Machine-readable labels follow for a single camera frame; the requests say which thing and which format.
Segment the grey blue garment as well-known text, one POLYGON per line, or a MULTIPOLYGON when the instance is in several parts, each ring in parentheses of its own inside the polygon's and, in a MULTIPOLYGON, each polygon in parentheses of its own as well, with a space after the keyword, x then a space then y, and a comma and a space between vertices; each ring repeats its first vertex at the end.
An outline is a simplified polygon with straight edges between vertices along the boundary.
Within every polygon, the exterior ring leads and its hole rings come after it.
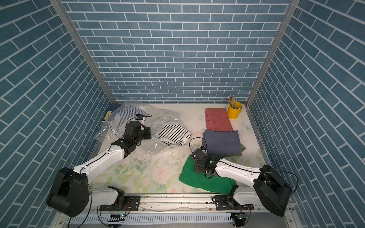
POLYGON ((206 130, 203 138, 207 143, 208 155, 215 156, 237 156, 241 155, 241 143, 238 131, 215 132, 206 130))

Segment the bright green garment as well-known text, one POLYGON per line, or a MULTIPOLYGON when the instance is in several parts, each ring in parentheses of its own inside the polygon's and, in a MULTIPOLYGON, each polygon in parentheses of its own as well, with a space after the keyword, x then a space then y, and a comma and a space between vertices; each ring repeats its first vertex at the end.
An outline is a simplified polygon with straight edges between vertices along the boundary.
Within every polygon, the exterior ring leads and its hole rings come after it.
POLYGON ((194 171, 194 164, 195 160, 189 156, 184 164, 179 181, 191 187, 219 194, 229 194, 232 188, 237 185, 236 181, 230 178, 212 176, 208 179, 203 173, 194 171))

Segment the clear vacuum bag with valve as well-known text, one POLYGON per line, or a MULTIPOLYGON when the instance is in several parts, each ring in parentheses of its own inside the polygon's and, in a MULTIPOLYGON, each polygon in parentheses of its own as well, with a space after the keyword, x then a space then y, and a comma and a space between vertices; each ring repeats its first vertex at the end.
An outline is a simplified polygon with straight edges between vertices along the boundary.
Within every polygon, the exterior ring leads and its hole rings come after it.
POLYGON ((151 139, 143 140, 141 147, 150 154, 158 154, 165 149, 176 148, 187 144, 192 137, 178 112, 147 106, 150 117, 145 125, 151 129, 151 139))

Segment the striped black white garment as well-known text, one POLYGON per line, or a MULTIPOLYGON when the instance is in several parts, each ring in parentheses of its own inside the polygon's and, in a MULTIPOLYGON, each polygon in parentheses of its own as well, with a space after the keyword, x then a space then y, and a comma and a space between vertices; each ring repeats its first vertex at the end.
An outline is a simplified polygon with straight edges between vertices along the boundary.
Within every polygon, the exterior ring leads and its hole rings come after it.
POLYGON ((165 146, 183 146, 191 138, 191 132, 177 119, 159 120, 155 126, 157 138, 165 146))

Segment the olive green garment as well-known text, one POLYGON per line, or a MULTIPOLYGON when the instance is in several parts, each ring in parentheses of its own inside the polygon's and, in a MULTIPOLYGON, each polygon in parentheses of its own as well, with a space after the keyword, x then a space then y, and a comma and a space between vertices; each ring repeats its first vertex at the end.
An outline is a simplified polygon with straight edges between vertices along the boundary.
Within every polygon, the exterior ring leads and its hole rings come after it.
POLYGON ((246 150, 246 147, 241 143, 240 144, 240 149, 241 149, 241 152, 245 151, 246 150))

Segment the red garment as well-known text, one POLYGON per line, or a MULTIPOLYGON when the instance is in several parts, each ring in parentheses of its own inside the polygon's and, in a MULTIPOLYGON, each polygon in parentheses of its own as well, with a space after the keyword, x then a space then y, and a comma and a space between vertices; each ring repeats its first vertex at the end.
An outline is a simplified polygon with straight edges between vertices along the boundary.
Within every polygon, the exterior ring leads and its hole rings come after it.
POLYGON ((233 127, 224 108, 205 109, 206 129, 215 132, 231 132, 233 127))

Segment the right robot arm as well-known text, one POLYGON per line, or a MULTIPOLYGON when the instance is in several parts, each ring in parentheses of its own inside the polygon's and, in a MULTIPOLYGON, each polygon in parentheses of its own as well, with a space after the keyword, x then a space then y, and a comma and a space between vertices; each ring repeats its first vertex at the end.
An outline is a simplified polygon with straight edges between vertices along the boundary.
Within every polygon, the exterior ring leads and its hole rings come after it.
POLYGON ((258 204, 276 216, 284 216, 294 190, 280 176, 281 171, 276 171, 269 165, 252 168, 233 163, 225 158, 214 160, 201 149, 196 149, 192 153, 192 158, 195 170, 208 175, 209 178, 229 178, 254 189, 254 192, 249 195, 243 187, 233 186, 225 197, 226 205, 222 207, 223 210, 226 210, 228 205, 234 210, 238 205, 258 204))

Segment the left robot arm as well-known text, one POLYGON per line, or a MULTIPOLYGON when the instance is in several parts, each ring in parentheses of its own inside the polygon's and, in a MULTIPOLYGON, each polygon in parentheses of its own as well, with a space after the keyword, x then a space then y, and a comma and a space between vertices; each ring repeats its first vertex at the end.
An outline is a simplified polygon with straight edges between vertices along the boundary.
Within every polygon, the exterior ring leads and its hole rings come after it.
POLYGON ((139 121, 126 124, 124 135, 111 143, 109 149, 74 168, 64 167, 55 176, 46 204, 73 218, 85 208, 99 207, 105 211, 126 208, 125 192, 108 186, 107 190, 93 191, 90 183, 114 163, 130 155, 152 133, 139 121))

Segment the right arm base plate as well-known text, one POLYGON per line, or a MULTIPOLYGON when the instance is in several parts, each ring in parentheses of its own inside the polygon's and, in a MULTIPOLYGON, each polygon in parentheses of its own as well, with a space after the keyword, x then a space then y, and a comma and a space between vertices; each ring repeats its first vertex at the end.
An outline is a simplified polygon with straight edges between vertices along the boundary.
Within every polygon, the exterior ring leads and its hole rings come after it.
POLYGON ((252 204, 240 205, 233 197, 228 195, 215 195, 212 197, 217 211, 251 211, 254 210, 252 204))

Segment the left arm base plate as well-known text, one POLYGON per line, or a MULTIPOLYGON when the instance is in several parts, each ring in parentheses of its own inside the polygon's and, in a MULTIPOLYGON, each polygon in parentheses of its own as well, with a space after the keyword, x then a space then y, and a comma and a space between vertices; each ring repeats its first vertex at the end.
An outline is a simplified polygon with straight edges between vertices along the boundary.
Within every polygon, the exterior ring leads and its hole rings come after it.
POLYGON ((140 196, 137 195, 127 195, 121 196, 116 199, 116 201, 111 205, 101 205, 99 207, 100 211, 138 211, 140 204, 140 196))

